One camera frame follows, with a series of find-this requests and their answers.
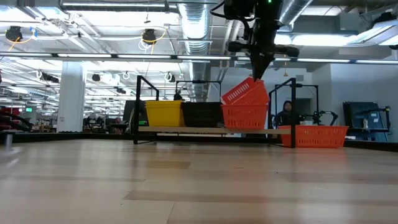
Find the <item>orange basket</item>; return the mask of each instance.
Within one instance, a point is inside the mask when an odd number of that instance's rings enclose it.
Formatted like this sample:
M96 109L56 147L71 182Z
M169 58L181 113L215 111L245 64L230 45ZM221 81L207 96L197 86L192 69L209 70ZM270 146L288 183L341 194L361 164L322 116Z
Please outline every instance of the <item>orange basket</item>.
M229 129L264 129L268 105L221 105Z
M266 105L269 102L264 81L249 77L221 97L225 105Z
M296 126L296 147L338 148L344 146L347 126ZM289 134L282 135L282 144L291 146Z

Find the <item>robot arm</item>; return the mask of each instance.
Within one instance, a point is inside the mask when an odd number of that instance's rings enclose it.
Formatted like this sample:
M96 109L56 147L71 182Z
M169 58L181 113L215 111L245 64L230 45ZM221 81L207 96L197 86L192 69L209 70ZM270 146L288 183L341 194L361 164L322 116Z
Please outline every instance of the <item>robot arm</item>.
M246 40L246 44L230 42L228 50L230 52L246 51L249 54L254 79L261 79L269 64L275 60L275 54L299 56L297 48L274 43L276 32L280 28L278 19L282 3L283 0L225 0L210 11L214 16L236 19L244 24L243 39ZM214 12L221 6L224 6L225 15ZM254 21L252 28L248 24L249 21Z

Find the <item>ceiling light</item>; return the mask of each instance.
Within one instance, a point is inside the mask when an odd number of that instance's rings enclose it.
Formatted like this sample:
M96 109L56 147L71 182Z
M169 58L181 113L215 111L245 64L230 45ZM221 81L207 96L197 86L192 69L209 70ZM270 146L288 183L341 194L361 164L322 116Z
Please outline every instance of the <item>ceiling light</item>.
M292 38L289 35L277 34L274 40L275 44L290 45L292 44Z
M65 2L63 6L104 6L104 7L129 7L129 6L137 6L137 7L164 7L164 4L135 4L132 3L118 3L118 2Z
M187 59L187 60L231 60L231 57L224 56L177 56L178 59Z
M346 45L352 37L342 35L303 34L293 38L293 45L340 47Z
M2 81L3 82L8 82L8 83L11 83L11 84L16 84L16 82L14 82L12 80L9 80L8 78L2 78Z
M363 44L366 41L372 39L373 37L381 34L382 32L390 29L392 26L386 26L386 27L377 27L370 29L368 31L365 31L363 33L358 34L355 36L353 39L351 39L348 44Z
M59 57L83 57L83 58L110 58L110 54L58 54Z
M9 108L25 108L25 106L22 106L22 105L2 105L2 106L9 107Z
M53 105L53 106L57 106L58 105L58 103L52 103L52 102L48 102L48 101L46 101L45 104Z
M249 57L238 57L238 60L250 61Z
M137 58L137 59L171 59L169 55L118 55L119 58Z
M22 93L22 94L28 94L29 92L23 88L19 88L19 87L14 87L14 86L10 86L8 87L8 89L10 89L10 91L13 91L14 93Z
M364 63L370 65L398 65L398 60L357 60L356 63Z
M19 53L19 52L1 52L0 56L5 57L51 57L52 54L46 53Z
M380 45L398 45L398 35L396 35L395 37L391 37Z
M212 40L200 40L200 39L177 39L177 42L200 42L200 43L213 43Z
M275 58L276 62L289 62L291 60L291 58Z
M298 62L320 62L320 63L348 63L349 60L343 59L317 59L317 58L298 58Z

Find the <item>orange plastic basket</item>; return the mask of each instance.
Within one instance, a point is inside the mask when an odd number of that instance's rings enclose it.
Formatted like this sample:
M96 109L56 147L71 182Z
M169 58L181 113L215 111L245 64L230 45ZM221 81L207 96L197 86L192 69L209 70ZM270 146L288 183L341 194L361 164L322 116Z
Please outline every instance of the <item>orange plastic basket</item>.
M264 81L249 77L221 97L225 105L266 105L269 97Z
M279 129L290 129L281 126ZM296 126L296 147L338 148L344 146L347 126ZM291 146L289 134L282 135L282 144Z
M264 129L268 105L221 105L229 129Z

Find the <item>wall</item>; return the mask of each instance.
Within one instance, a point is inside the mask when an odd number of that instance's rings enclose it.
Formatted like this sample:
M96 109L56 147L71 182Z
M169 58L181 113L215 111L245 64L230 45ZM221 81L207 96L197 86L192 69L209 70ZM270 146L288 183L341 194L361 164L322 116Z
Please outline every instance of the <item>wall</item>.
M385 60L396 60L394 56ZM390 141L398 142L397 86L398 67L393 65L325 65L313 72L313 84L319 85L320 109L331 110L339 115L337 124L344 125L343 103L346 101L374 101L379 107L391 106L392 136ZM326 116L322 119L327 124Z
M312 74L312 83L319 87L319 110L333 111L331 65L327 64L315 70ZM312 110L317 108L315 101L312 103ZM330 124L330 116L322 117L322 124Z
M394 56L385 60L395 60ZM398 142L397 87L398 66L393 65L332 65L333 107L343 115L343 102L370 101L377 102L380 108L391 106L392 136L390 141ZM344 124L340 116L339 123Z

